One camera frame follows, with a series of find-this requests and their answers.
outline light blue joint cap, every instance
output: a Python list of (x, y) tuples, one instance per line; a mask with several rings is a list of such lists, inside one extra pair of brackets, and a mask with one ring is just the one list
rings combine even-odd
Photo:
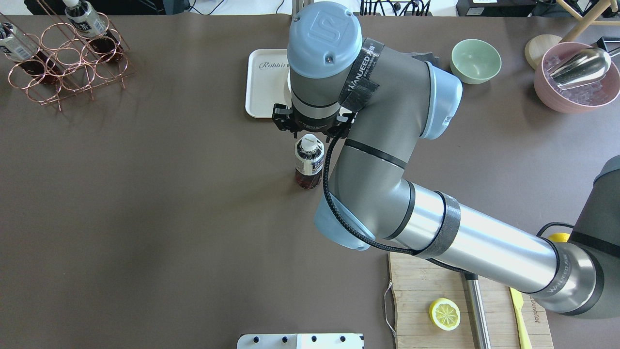
[[(344, 220), (351, 225), (355, 230), (360, 232), (365, 237), (375, 240), (373, 233), (370, 232), (361, 222), (357, 219), (351, 211), (349, 211), (335, 196), (332, 195), (332, 200), (334, 205), (338, 209), (338, 212), (344, 218)], [(329, 205), (327, 205), (327, 200), (325, 200), (325, 196), (321, 197), (321, 202), (319, 203), (319, 208), (316, 210), (316, 214), (314, 215), (314, 225), (316, 225), (317, 229), (325, 236), (326, 238), (332, 240), (335, 243), (338, 243), (341, 246), (350, 248), (352, 250), (364, 251), (367, 250), (370, 245), (365, 242), (362, 242), (360, 239), (351, 235), (350, 232), (347, 232), (346, 229), (340, 224), (340, 222), (336, 219), (332, 210), (329, 209)]]
[(609, 172), (617, 171), (617, 170), (620, 170), (620, 155), (616, 155), (612, 157), (611, 159), (609, 159), (609, 161), (605, 163), (605, 165), (603, 166), (603, 169), (601, 170), (601, 173), (599, 173), (598, 176), (596, 176), (596, 178), (594, 179), (594, 183), (592, 183), (592, 185), (594, 185), (596, 181), (598, 181), (598, 179), (601, 178), (602, 176), (608, 174)]
[(456, 114), (463, 96), (463, 84), (456, 76), (447, 73), (430, 62), (430, 103), (428, 106), (427, 124), (421, 138), (435, 139), (443, 134)]
[(286, 54), (297, 74), (322, 79), (353, 64), (361, 43), (360, 22), (349, 9), (335, 2), (316, 2), (293, 19)]

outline power cord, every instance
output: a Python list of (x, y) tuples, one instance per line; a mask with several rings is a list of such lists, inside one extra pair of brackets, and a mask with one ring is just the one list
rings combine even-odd
[[(600, 0), (589, 0), (589, 1), (588, 1), (588, 4), (586, 5), (585, 10), (583, 10), (583, 14), (588, 13), (588, 12), (589, 12), (589, 11), (590, 11), (593, 7), (594, 7), (594, 5), (598, 4), (598, 2), (599, 2), (599, 1), (600, 1)], [(603, 11), (603, 13), (601, 14), (601, 16), (602, 16), (603, 18), (612, 18), (612, 17), (617, 16), (619, 12), (620, 12), (620, 10), (618, 10), (618, 11), (616, 11), (616, 12), (612, 11), (612, 10), (611, 10), (611, 6), (610, 6), (610, 7), (607, 7), (607, 8), (605, 9), (605, 11)]]
[(424, 6), (422, 6), (422, 10), (420, 12), (420, 16), (428, 16), (428, 11), (429, 10), (430, 10), (430, 0), (428, 0), (428, 2), (426, 4), (426, 9), (424, 9)]
[(416, 9), (418, 7), (418, 1), (417, 0), (411, 0), (409, 1), (405, 7), (402, 9), (401, 13), (398, 16), (404, 16), (407, 14), (407, 9), (409, 8), (409, 5), (413, 5), (413, 8), (411, 10), (411, 13), (414, 13), (414, 9)]
[(386, 16), (386, 11), (383, 9), (383, 3), (384, 2), (387, 2), (392, 7), (392, 12), (396, 16), (397, 9), (396, 9), (396, 6), (392, 3), (391, 0), (385, 0), (385, 1), (377, 0), (377, 1), (375, 1), (374, 2), (374, 9), (373, 9), (374, 14), (377, 14), (377, 5), (379, 5), (379, 6), (381, 6), (381, 13), (383, 13), (383, 15)]
[[(588, 2), (588, 5), (586, 5), (586, 10), (584, 11), (581, 9), (579, 4), (577, 3), (577, 0), (567, 0), (566, 3), (570, 7), (572, 7), (577, 13), (583, 16), (587, 13), (587, 11), (589, 11), (587, 7), (590, 5), (591, 1)], [(567, 16), (571, 17), (570, 14), (566, 12), (566, 10), (562, 6), (560, 6), (556, 0), (537, 0), (536, 5), (537, 7), (535, 7), (534, 10), (532, 11), (532, 16), (549, 17), (550, 15), (553, 15), (553, 14), (566, 14)], [(542, 12), (540, 12), (538, 10), (539, 9), (538, 5), (546, 6), (546, 8)]]
[(195, 5), (196, 5), (196, 2), (197, 2), (197, 1), (198, 1), (198, 0), (194, 0), (193, 4), (190, 6), (190, 9), (188, 10), (188, 12), (191, 12), (192, 10), (194, 10), (194, 11), (196, 11), (197, 13), (202, 14), (202, 15), (204, 15), (204, 16), (208, 16), (208, 15), (212, 14), (212, 13), (213, 13), (213, 11), (215, 11), (215, 9), (217, 9), (217, 8), (219, 7), (219, 5), (222, 5), (222, 2), (224, 2), (224, 0), (221, 0), (221, 1), (219, 2), (219, 4), (217, 4), (217, 5), (216, 5), (216, 6), (215, 6), (212, 10), (211, 10), (211, 12), (209, 12), (209, 13), (207, 13), (207, 14), (204, 14), (204, 13), (202, 13), (202, 12), (198, 11), (198, 9), (195, 7)]
[(280, 3), (280, 5), (278, 6), (277, 9), (275, 9), (275, 13), (278, 13), (278, 11), (280, 10), (280, 8), (282, 7), (282, 5), (284, 5), (284, 0), (282, 0), (282, 2)]

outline plastic bottle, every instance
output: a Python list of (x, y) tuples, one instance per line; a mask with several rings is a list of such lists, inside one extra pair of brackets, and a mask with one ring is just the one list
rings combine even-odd
[[(45, 65), (56, 75), (62, 74), (58, 65), (52, 60), (48, 60), (48, 56), (41, 50), (38, 45), (20, 32), (17, 27), (11, 23), (0, 23), (0, 52), (15, 63), (21, 63), (19, 66), (28, 75), (33, 78), (39, 78), (45, 74)], [(44, 75), (41, 79), (42, 84), (55, 84), (58, 78), (53, 75)]]
[(295, 144), (295, 181), (305, 189), (312, 189), (321, 182), (325, 148), (313, 134), (307, 134)]
[(118, 62), (123, 58), (123, 47), (117, 46), (118, 40), (114, 37), (110, 29), (105, 30), (105, 22), (92, 5), (85, 0), (63, 0), (67, 8), (64, 14), (71, 24), (82, 36), (89, 39), (100, 37), (91, 41), (91, 49), (103, 58), (104, 61)]

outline black cable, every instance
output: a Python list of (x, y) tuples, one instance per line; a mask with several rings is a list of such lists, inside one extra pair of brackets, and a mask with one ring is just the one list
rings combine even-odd
[(414, 9), (416, 9), (418, 7), (417, 1), (416, 0), (411, 0), (411, 1), (409, 1), (405, 5), (405, 8), (403, 8), (403, 10), (399, 14), (399, 16), (406, 16), (407, 15), (407, 9), (409, 8), (409, 5), (413, 5), (413, 8), (411, 9), (411, 14), (413, 14), (414, 13)]
[(575, 227), (574, 225), (568, 224), (568, 223), (551, 222), (551, 223), (547, 223), (547, 224), (543, 225), (543, 227), (540, 230), (538, 230), (538, 233), (536, 233), (536, 236), (537, 237), (541, 237), (545, 233), (545, 231), (547, 229), (549, 229), (551, 227), (556, 227), (556, 226), (558, 226), (558, 227), (567, 227), (567, 228), (571, 228), (571, 229), (573, 229)]
[(581, 10), (581, 7), (579, 6), (577, 0), (566, 0), (566, 3), (570, 7), (572, 7), (572, 9), (575, 10), (580, 16), (585, 15), (585, 13), (583, 13), (583, 11)]
[(278, 13), (278, 10), (280, 10), (280, 8), (282, 7), (282, 5), (284, 4), (284, 0), (282, 0), (282, 2), (280, 3), (280, 5), (278, 6), (277, 9), (275, 9), (275, 13)]
[(428, 12), (429, 12), (429, 11), (430, 11), (430, 0), (428, 0), (428, 2), (427, 2), (427, 10), (426, 10), (426, 12), (424, 13), (424, 15), (425, 15), (425, 16), (428, 16)]
[(164, 14), (166, 14), (166, 9), (157, 9), (157, 6), (155, 6), (155, 4), (153, 4), (151, 1), (149, 0), (138, 0), (139, 3), (141, 3), (142, 5), (150, 8), (151, 10), (153, 10), (153, 12), (155, 12), (155, 14), (160, 14), (162, 12), (164, 12)]
[(592, 3), (592, 0), (589, 0), (588, 3), (586, 4), (586, 6), (583, 9), (583, 13), (586, 14), (588, 13), (592, 8), (592, 6), (594, 6), (594, 4)]
[[(338, 208), (335, 206), (334, 201), (332, 200), (332, 195), (329, 192), (329, 166), (330, 166), (330, 162), (332, 160), (332, 152), (334, 151), (334, 147), (336, 146), (336, 143), (340, 139), (340, 136), (342, 136), (342, 132), (345, 130), (345, 127), (351, 126), (351, 122), (352, 121), (353, 121), (352, 117), (349, 118), (349, 120), (347, 120), (347, 122), (345, 123), (345, 126), (342, 129), (340, 129), (338, 134), (332, 140), (331, 144), (329, 145), (329, 148), (327, 149), (327, 153), (325, 153), (325, 164), (324, 164), (324, 167), (323, 167), (323, 195), (325, 196), (325, 200), (327, 201), (327, 205), (329, 206), (329, 209), (332, 211), (334, 217), (336, 217), (338, 222), (342, 225), (342, 227), (344, 229), (346, 229), (347, 232), (349, 232), (351, 235), (353, 235), (357, 239), (361, 240), (362, 242), (365, 242), (365, 243), (369, 244), (370, 246), (378, 248), (380, 250), (384, 250), (384, 251), (388, 251), (388, 252), (405, 253), (406, 255), (415, 256), (418, 253), (420, 253), (420, 251), (411, 250), (411, 249), (408, 249), (408, 248), (400, 248), (400, 247), (393, 247), (393, 246), (383, 245), (382, 243), (378, 243), (378, 242), (375, 242), (374, 240), (370, 240), (366, 236), (364, 236), (361, 233), (359, 233), (357, 230), (355, 230), (355, 228), (350, 226), (344, 220), (344, 218), (342, 218), (342, 216), (340, 215), (340, 212), (338, 212)], [(446, 263), (440, 262), (440, 261), (438, 261), (438, 260), (436, 260), (434, 258), (429, 258), (429, 259), (427, 259), (427, 261), (429, 261), (429, 262), (431, 262), (431, 263), (433, 263), (435, 265), (438, 265), (438, 266), (440, 266), (442, 268), (446, 268), (448, 270), (455, 271), (457, 273), (469, 273), (468, 271), (466, 271), (464, 269), (457, 268), (457, 267), (451, 266), (451, 265), (447, 265)]]
[(420, 8), (416, 8), (415, 9), (415, 15), (416, 16), (421, 16), (422, 15), (422, 11), (424, 11), (424, 2), (422, 2), (422, 0), (418, 0), (417, 2), (418, 4), (422, 4), (422, 6)]
[(196, 1), (198, 1), (198, 0), (194, 0), (194, 3), (190, 6), (190, 9), (188, 10), (188, 12), (191, 12), (192, 10), (194, 10), (194, 11), (198, 12), (199, 14), (204, 14), (204, 13), (198, 11), (198, 9), (196, 7), (194, 7), (194, 5), (196, 5)]
[(206, 14), (206, 16), (208, 16), (208, 15), (212, 14), (212, 13), (213, 13), (213, 11), (215, 11), (215, 9), (217, 9), (217, 8), (219, 7), (219, 5), (222, 5), (222, 2), (224, 2), (224, 0), (220, 1), (220, 2), (219, 2), (219, 4), (218, 4), (217, 6), (215, 6), (215, 7), (211, 10), (211, 12), (209, 12), (209, 13), (207, 13), (207, 14)]
[(394, 15), (396, 15), (396, 8), (394, 7), (394, 4), (392, 3), (391, 0), (377, 0), (374, 2), (374, 14), (377, 14), (377, 5), (381, 6), (381, 12), (383, 13), (384, 16), (386, 16), (386, 11), (383, 9), (383, 3), (387, 2), (391, 7), (392, 7), (392, 12), (394, 13)]
[(536, 4), (542, 4), (542, 5), (547, 6), (547, 8), (542, 13), (536, 15), (537, 17), (543, 17), (544, 15), (547, 14), (547, 12), (549, 12), (549, 10), (551, 10), (553, 5), (556, 4), (556, 0), (549, 0), (549, 2), (538, 0)]

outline wooden board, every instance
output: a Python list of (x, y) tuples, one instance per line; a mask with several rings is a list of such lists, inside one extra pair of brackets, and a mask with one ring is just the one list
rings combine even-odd
[[(475, 348), (469, 325), (461, 275), (420, 258), (389, 254), (396, 315), (396, 349)], [(480, 278), (480, 291), (492, 348), (520, 349), (515, 312), (508, 287)], [(453, 300), (461, 310), (461, 325), (444, 331), (431, 323), (428, 307), (439, 297)], [(523, 295), (523, 318), (534, 349), (553, 349), (547, 314), (529, 295)]]

